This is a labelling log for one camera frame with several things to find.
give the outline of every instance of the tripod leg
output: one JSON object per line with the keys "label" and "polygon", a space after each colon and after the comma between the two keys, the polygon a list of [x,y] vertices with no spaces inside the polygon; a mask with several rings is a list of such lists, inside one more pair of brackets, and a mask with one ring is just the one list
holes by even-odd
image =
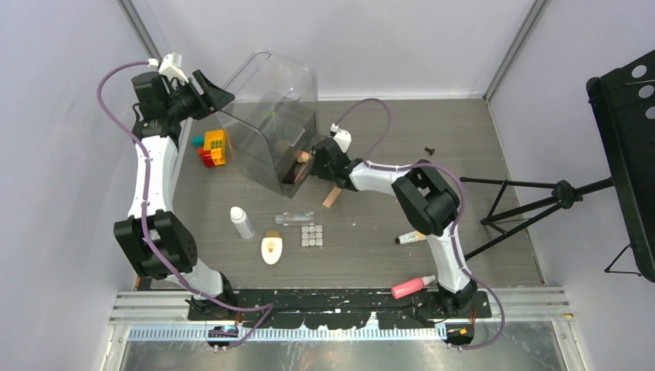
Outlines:
{"label": "tripod leg", "polygon": [[507,183],[504,182],[503,185],[501,186],[500,192],[498,192],[498,196],[496,196],[496,199],[494,200],[494,204],[491,206],[491,209],[487,214],[487,218],[491,218],[491,216],[494,214],[494,211],[496,211],[496,206],[498,206],[498,203],[501,201],[501,197],[503,196],[503,193],[505,193],[506,188],[507,188]]}
{"label": "tripod leg", "polygon": [[482,245],[481,247],[478,247],[477,249],[475,249],[475,250],[471,251],[470,253],[464,255],[464,259],[469,260],[471,257],[474,257],[474,256],[484,252],[485,250],[489,249],[490,247],[492,247],[496,243],[499,243],[501,241],[506,240],[509,237],[512,237],[516,233],[524,230],[525,228],[531,226],[532,224],[535,224],[539,220],[544,219],[546,216],[549,216],[549,215],[553,214],[555,211],[557,211],[557,210],[559,210],[561,208],[562,208],[562,205],[559,205],[559,204],[549,207],[548,209],[542,211],[538,215],[533,216],[532,218],[530,218],[530,219],[524,221],[523,223],[519,224],[515,228],[512,228],[511,230],[508,230],[505,234],[494,238],[493,240],[491,240],[491,241],[487,242],[486,244]]}
{"label": "tripod leg", "polygon": [[502,213],[493,215],[493,216],[488,216],[484,219],[482,219],[480,222],[482,223],[483,226],[486,226],[487,224],[491,224],[494,222],[497,222],[498,220],[503,220],[510,218],[512,216],[516,215],[521,215],[523,213],[527,213],[528,211],[533,211],[536,209],[540,209],[545,206],[550,206],[554,203],[557,203],[557,199],[553,196],[548,197],[547,199],[540,199],[539,201],[535,201],[533,203],[529,203],[527,205],[519,206],[517,208],[514,208],[512,210],[504,211]]}
{"label": "tripod leg", "polygon": [[546,188],[546,189],[555,189],[555,187],[557,186],[556,184],[553,183],[515,182],[513,180],[467,178],[466,176],[461,177],[460,182],[497,184],[499,186],[502,186],[503,184],[507,184],[508,186],[515,186],[515,187],[532,187],[532,188]]}

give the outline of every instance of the white wall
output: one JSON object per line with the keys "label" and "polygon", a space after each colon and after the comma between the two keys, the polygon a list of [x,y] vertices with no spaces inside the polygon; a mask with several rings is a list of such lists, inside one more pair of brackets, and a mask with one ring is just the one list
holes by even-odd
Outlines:
{"label": "white wall", "polygon": [[[587,79],[655,48],[655,2],[550,2],[492,110],[514,179],[582,186],[609,176]],[[544,191],[519,189],[522,204]],[[594,370],[652,369],[655,284],[603,269],[628,244],[614,189],[586,196],[530,229],[548,282],[563,285]],[[618,268],[635,269],[631,254]]]}
{"label": "white wall", "polygon": [[321,97],[468,97],[485,93],[532,0],[135,3],[220,85],[266,49],[314,68]]}
{"label": "white wall", "polygon": [[[134,283],[112,228],[136,161],[96,86],[146,56],[114,0],[4,2],[0,35],[0,368],[97,369],[116,292]],[[132,123],[130,77],[105,97]]]}

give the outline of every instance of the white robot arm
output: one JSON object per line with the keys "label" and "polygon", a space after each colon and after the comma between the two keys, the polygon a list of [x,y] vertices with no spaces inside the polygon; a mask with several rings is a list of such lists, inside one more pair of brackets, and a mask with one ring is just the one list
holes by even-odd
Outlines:
{"label": "white robot arm", "polygon": [[345,153],[350,134],[336,125],[330,132],[331,138],[314,146],[312,174],[343,189],[395,196],[409,223],[426,235],[439,274],[443,310],[452,314],[466,307],[477,291],[477,283],[464,273],[468,267],[457,228],[451,233],[460,203],[456,193],[426,160],[406,166],[351,161]]}

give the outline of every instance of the clear plastic bin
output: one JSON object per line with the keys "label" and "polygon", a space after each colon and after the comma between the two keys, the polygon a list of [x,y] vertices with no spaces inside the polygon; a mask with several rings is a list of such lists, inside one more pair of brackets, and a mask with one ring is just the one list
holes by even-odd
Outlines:
{"label": "clear plastic bin", "polygon": [[320,137],[314,71],[284,56],[256,52],[223,89],[235,100],[216,115],[241,173],[293,197],[312,165],[297,159]]}

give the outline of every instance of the small bottle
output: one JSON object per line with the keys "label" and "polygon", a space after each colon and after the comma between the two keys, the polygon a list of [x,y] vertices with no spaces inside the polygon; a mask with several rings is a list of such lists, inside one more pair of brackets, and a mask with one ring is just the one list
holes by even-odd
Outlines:
{"label": "small bottle", "polygon": [[394,299],[404,298],[407,295],[421,291],[427,284],[432,283],[434,280],[436,280],[435,276],[414,278],[413,280],[409,280],[392,287],[391,295],[393,295]]}
{"label": "small bottle", "polygon": [[255,235],[255,228],[243,209],[236,206],[231,208],[229,210],[229,218],[232,220],[232,223],[234,223],[234,226],[236,227],[236,230],[239,231],[241,237],[246,240],[253,238]]}

